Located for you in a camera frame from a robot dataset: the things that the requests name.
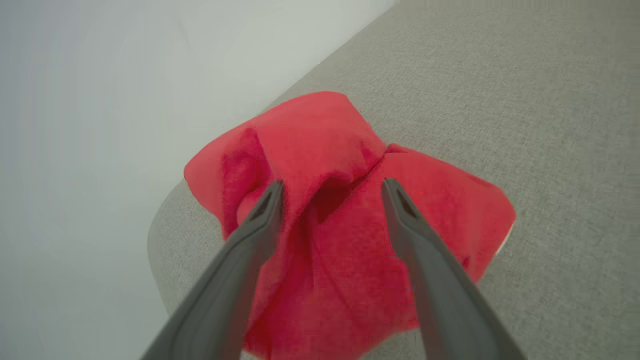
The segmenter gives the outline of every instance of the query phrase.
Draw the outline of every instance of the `red cloth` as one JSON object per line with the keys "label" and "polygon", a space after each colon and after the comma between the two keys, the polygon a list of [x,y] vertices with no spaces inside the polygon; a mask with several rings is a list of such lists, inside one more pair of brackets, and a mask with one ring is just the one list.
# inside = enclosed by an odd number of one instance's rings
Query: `red cloth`
{"label": "red cloth", "polygon": [[418,325],[381,185],[397,179],[474,281],[515,220],[496,186],[395,144],[345,95],[285,102],[205,146],[184,177],[225,239],[275,179],[282,233],[260,271],[244,348],[266,359],[357,359]]}

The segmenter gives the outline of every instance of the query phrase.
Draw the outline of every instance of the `red towel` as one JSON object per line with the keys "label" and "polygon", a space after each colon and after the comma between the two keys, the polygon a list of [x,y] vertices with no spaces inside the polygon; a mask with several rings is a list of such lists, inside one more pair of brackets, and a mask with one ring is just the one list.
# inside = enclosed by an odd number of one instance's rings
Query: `red towel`
{"label": "red towel", "polygon": [[347,97],[285,102],[204,147],[184,177],[227,238],[275,179],[282,233],[260,271],[244,341],[265,359],[357,359],[418,325],[386,229],[381,185],[397,179],[474,281],[515,220],[496,186],[395,144]]}

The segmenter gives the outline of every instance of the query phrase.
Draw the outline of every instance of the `gray fabric upholstery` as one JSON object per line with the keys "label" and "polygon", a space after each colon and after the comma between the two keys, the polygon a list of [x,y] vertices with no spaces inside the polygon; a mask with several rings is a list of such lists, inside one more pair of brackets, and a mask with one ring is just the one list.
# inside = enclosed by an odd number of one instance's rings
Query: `gray fabric upholstery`
{"label": "gray fabric upholstery", "polygon": [[[529,359],[638,359],[640,3],[544,3],[403,1],[274,104],[343,92],[386,142],[501,187],[518,219],[479,286]],[[169,312],[218,232],[184,182],[161,206],[148,247]],[[410,331],[365,358],[421,346]]]}

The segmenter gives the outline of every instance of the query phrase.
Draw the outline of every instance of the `sofa cushion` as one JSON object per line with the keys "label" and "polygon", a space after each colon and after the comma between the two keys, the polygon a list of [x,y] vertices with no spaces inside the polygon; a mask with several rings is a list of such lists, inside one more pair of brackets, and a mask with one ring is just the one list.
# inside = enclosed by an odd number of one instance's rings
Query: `sofa cushion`
{"label": "sofa cushion", "polygon": [[[502,188],[518,220],[479,287],[529,359],[636,358],[640,3],[429,3],[400,2],[274,104],[342,92],[384,141]],[[220,247],[179,184],[148,241],[169,312]],[[421,348],[410,331],[365,358]]]}

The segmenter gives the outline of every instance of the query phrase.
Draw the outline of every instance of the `white wall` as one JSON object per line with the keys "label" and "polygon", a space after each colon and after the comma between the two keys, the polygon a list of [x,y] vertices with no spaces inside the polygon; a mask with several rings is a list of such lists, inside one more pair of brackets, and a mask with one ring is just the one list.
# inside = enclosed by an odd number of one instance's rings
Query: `white wall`
{"label": "white wall", "polygon": [[392,0],[0,1],[0,359],[136,359],[187,160]]}

